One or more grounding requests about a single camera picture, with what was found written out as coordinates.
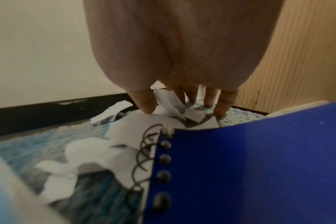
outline pinky finger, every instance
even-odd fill
[[[216,117],[223,117],[229,108],[234,104],[237,98],[238,91],[236,92],[226,92],[221,90],[219,100],[217,101],[216,107],[213,110],[213,114]]]

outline blue notebook cover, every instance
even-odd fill
[[[336,103],[231,127],[176,130],[155,157],[144,224],[336,223]],[[155,213],[154,197],[171,197]]]

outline beige wall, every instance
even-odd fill
[[[273,112],[319,100],[336,100],[336,0],[286,0],[235,105]]]
[[[0,0],[0,108],[122,92],[92,56],[82,1]]]

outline skin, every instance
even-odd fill
[[[283,0],[83,0],[93,54],[145,113],[157,80],[224,116],[269,45]]]

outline wood grain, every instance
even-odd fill
[[[336,0],[286,0],[235,106],[262,112],[336,100]]]

